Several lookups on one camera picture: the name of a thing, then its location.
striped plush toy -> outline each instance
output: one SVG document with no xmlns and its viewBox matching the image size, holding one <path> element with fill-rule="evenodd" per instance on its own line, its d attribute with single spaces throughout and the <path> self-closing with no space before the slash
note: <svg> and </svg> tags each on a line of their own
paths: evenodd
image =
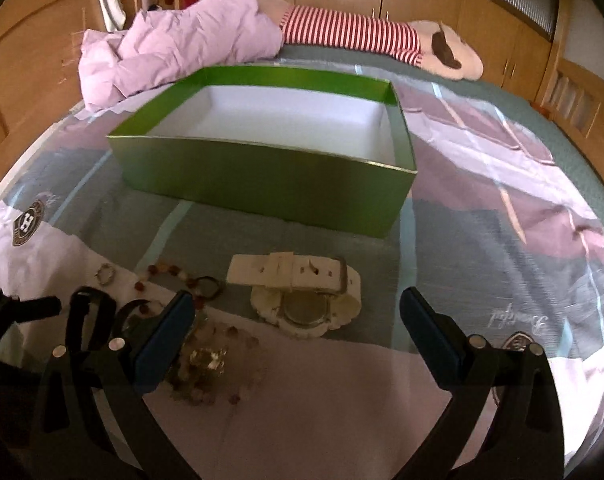
<svg viewBox="0 0 604 480">
<path fill-rule="evenodd" d="M 389 22 L 317 7 L 293 6 L 284 0 L 258 0 L 282 29 L 284 43 L 332 46 L 386 54 L 449 79 L 479 79 L 482 60 L 441 23 Z"/>
</svg>

white watch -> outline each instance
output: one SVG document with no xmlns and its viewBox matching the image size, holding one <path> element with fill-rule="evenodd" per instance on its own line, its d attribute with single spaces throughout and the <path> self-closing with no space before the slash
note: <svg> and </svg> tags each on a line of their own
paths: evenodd
<svg viewBox="0 0 604 480">
<path fill-rule="evenodd" d="M 361 279 L 342 259 L 293 253 L 236 254 L 226 282 L 249 285 L 260 317 L 296 337 L 319 337 L 362 309 Z"/>
</svg>

brown ear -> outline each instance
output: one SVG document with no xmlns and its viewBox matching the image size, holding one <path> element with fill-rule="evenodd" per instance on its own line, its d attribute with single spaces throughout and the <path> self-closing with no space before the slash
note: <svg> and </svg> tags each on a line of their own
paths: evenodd
<svg viewBox="0 0 604 480">
<path fill-rule="evenodd" d="M 447 36 L 444 33 L 444 27 L 442 27 L 441 23 L 439 24 L 439 30 L 433 34 L 431 48 L 433 49 L 433 54 L 435 54 L 437 59 L 440 60 L 444 66 L 454 69 L 460 69 L 462 67 L 462 64 L 455 59 L 453 51 L 448 46 Z"/>
</svg>

metal screw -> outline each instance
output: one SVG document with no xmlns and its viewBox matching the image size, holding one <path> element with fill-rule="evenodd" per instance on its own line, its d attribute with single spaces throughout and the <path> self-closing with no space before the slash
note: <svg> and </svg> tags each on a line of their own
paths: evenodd
<svg viewBox="0 0 604 480">
<path fill-rule="evenodd" d="M 122 349 L 124 348 L 124 345 L 125 345 L 126 343 L 127 343 L 127 342 L 126 342 L 126 341 L 124 341 L 124 339 L 122 339 L 121 337 L 116 337 L 116 338 L 113 338 L 113 339 L 111 339 L 111 340 L 109 341 L 109 348 L 110 348 L 112 351 L 116 352 L 116 351 L 118 351 L 118 350 L 122 350 Z"/>
<path fill-rule="evenodd" d="M 486 339 L 479 334 L 474 334 L 468 338 L 470 346 L 477 349 L 482 349 L 486 346 Z"/>
<path fill-rule="evenodd" d="M 66 346 L 58 345 L 53 348 L 53 357 L 55 357 L 56 359 L 60 359 L 61 356 L 63 356 L 64 354 L 66 354 Z"/>
<path fill-rule="evenodd" d="M 531 343 L 528 346 L 528 349 L 537 356 L 542 355 L 544 353 L 544 348 L 542 348 L 542 345 L 540 345 L 539 343 Z"/>
</svg>

plush toy head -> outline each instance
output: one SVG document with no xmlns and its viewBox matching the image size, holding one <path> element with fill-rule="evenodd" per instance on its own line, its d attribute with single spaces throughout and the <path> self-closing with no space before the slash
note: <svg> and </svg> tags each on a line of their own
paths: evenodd
<svg viewBox="0 0 604 480">
<path fill-rule="evenodd" d="M 418 33 L 424 54 L 420 67 L 448 79 L 476 80 L 484 65 L 480 56 L 448 25 L 436 22 L 410 22 Z"/>
</svg>

